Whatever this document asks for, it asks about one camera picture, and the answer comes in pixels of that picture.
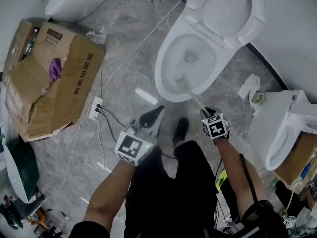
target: purple cloth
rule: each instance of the purple cloth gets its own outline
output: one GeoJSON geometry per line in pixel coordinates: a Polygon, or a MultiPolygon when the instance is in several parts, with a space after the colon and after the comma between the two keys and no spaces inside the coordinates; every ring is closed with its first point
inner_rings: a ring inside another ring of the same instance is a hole
{"type": "Polygon", "coordinates": [[[61,73],[61,64],[58,58],[54,58],[50,64],[49,74],[51,83],[59,78],[61,73]]]}

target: gray marble tile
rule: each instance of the gray marble tile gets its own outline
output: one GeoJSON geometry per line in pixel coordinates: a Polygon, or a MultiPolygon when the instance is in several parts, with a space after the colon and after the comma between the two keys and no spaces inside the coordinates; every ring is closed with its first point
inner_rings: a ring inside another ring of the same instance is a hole
{"type": "MultiPolygon", "coordinates": [[[[105,84],[112,73],[124,62],[126,57],[136,49],[143,39],[152,31],[165,15],[177,4],[176,0],[106,0],[95,12],[80,22],[77,29],[95,30],[107,34],[106,56],[100,71],[94,80],[84,110],[78,122],[62,131],[55,137],[32,143],[40,170],[39,188],[48,196],[44,208],[62,210],[72,221],[67,222],[58,212],[50,212],[49,218],[70,232],[73,225],[81,221],[88,200],[97,186],[107,176],[103,169],[103,154],[98,140],[98,125],[86,119],[82,125],[79,139],[74,147],[67,176],[63,187],[56,194],[64,180],[66,167],[77,138],[79,124],[86,115],[93,98],[98,94],[101,85],[105,84]]],[[[181,117],[188,117],[190,130],[188,140],[196,140],[201,146],[211,168],[216,170],[220,155],[215,145],[204,136],[200,123],[199,107],[193,100],[183,103],[172,103],[163,99],[154,83],[155,60],[159,48],[184,8],[180,4],[146,40],[146,42],[117,71],[102,91],[104,105],[113,110],[122,123],[127,123],[134,112],[148,105],[134,93],[140,87],[165,105],[165,118],[160,130],[158,144],[163,151],[173,156],[172,136],[175,124],[181,117]]],[[[223,110],[231,126],[230,142],[257,168],[270,200],[278,206],[278,200],[271,191],[274,176],[268,172],[259,159],[254,156],[247,143],[247,131],[252,119],[252,112],[247,100],[242,100],[237,92],[251,73],[261,79],[261,91],[280,91],[276,80],[264,65],[246,47],[234,55],[222,74],[199,98],[206,106],[217,106],[223,110]]],[[[118,137],[121,127],[108,114],[113,133],[118,137]]],[[[105,166],[113,169],[118,159],[114,154],[115,142],[111,137],[105,118],[99,116],[100,139],[105,153],[105,166]]],[[[171,177],[175,177],[177,162],[163,156],[165,169],[171,177]]],[[[219,201],[226,216],[229,209],[222,195],[219,201]]],[[[125,221],[124,206],[114,220],[111,237],[123,237],[125,221]]],[[[219,226],[225,226],[220,212],[219,226]]]]}

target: toilet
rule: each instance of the toilet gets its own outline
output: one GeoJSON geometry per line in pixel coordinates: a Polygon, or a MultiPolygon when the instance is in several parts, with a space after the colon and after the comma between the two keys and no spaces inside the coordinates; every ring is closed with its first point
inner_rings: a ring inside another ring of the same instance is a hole
{"type": "Polygon", "coordinates": [[[156,59],[155,84],[172,102],[189,100],[175,78],[185,76],[196,95],[219,76],[235,52],[266,21],[266,0],[187,0],[156,59]]]}
{"type": "Polygon", "coordinates": [[[61,22],[79,22],[105,0],[49,0],[45,15],[61,22]]]}
{"type": "Polygon", "coordinates": [[[268,170],[278,168],[300,132],[317,134],[317,105],[302,90],[265,93],[250,123],[248,142],[268,170]]]}

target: crumpled paper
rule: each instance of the crumpled paper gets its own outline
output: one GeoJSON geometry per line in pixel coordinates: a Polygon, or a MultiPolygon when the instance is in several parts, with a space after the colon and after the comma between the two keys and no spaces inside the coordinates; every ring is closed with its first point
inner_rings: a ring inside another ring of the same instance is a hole
{"type": "Polygon", "coordinates": [[[96,34],[95,31],[89,31],[85,37],[96,44],[104,44],[106,41],[106,34],[96,34]]]}
{"type": "Polygon", "coordinates": [[[253,96],[260,88],[260,78],[251,74],[244,84],[240,87],[238,91],[238,95],[244,100],[249,95],[249,103],[252,108],[254,108],[254,113],[256,113],[257,108],[259,107],[259,103],[252,102],[253,96]]]}

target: black pants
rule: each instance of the black pants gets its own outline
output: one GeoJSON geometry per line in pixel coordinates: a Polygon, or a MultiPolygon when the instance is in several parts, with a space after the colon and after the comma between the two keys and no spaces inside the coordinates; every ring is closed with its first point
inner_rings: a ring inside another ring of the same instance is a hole
{"type": "MultiPolygon", "coordinates": [[[[189,141],[174,150],[178,161],[175,179],[165,171],[161,155],[162,150],[156,146],[135,170],[126,197],[126,238],[150,231],[153,236],[163,226],[165,230],[171,226],[169,230],[180,227],[187,232],[188,227],[214,227],[215,177],[198,144],[189,141]]],[[[237,209],[234,192],[232,198],[237,209]]]]}

